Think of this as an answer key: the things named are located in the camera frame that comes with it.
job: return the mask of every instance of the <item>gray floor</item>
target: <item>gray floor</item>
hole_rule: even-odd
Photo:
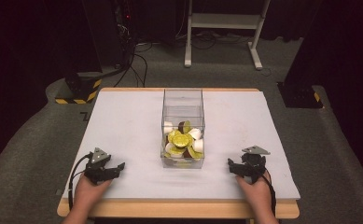
[[[258,88],[264,92],[301,195],[300,217],[283,223],[363,223],[363,169],[342,134],[325,90],[314,86],[323,109],[286,108],[277,90],[276,82],[284,81],[300,43],[260,40],[262,71],[255,70],[245,42],[193,49],[190,68],[183,66],[182,48],[154,45],[139,54],[148,63],[147,87]],[[204,47],[207,43],[194,44]],[[141,59],[135,58],[133,68],[144,74]],[[106,78],[101,87],[111,87],[119,78]],[[81,112],[90,113],[94,106],[55,104],[62,82],[48,86],[48,104],[19,129],[0,155],[0,224],[62,220],[56,213],[59,189],[64,189],[87,125]],[[136,86],[132,71],[119,86]]]

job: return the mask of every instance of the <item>hand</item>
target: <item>hand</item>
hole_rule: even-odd
[[[271,181],[268,172],[265,172],[264,176]],[[244,192],[245,200],[251,205],[258,223],[278,223],[272,212],[271,191],[266,181],[260,177],[254,184],[248,184],[242,176],[235,177]]]
[[[85,223],[90,210],[99,202],[111,182],[112,179],[106,180],[96,186],[84,174],[81,174],[76,187],[73,209],[71,209],[62,224]]]

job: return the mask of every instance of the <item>transparent plastic box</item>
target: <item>transparent plastic box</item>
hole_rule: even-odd
[[[161,133],[164,168],[202,168],[205,157],[202,89],[164,90]]]

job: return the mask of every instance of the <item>white metal stand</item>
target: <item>white metal stand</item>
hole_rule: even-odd
[[[264,0],[262,12],[259,15],[231,15],[231,14],[209,14],[209,13],[192,13],[192,0],[189,0],[188,9],[188,33],[187,45],[185,51],[185,66],[192,66],[192,48],[190,45],[192,27],[201,28],[227,28],[227,29],[245,29],[256,30],[252,42],[248,42],[248,49],[254,61],[257,70],[262,69],[257,53],[257,43],[265,22],[266,12],[268,11],[271,0]]]

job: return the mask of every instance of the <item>white tabletop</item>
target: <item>white tabletop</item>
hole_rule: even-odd
[[[300,198],[263,92],[203,91],[205,159],[200,170],[162,167],[162,103],[162,91],[99,92],[75,163],[96,147],[112,155],[106,168],[126,162],[105,198],[242,199],[227,158],[241,163],[242,148],[254,145],[271,152],[266,167],[276,198]],[[84,167],[82,162],[77,170]]]

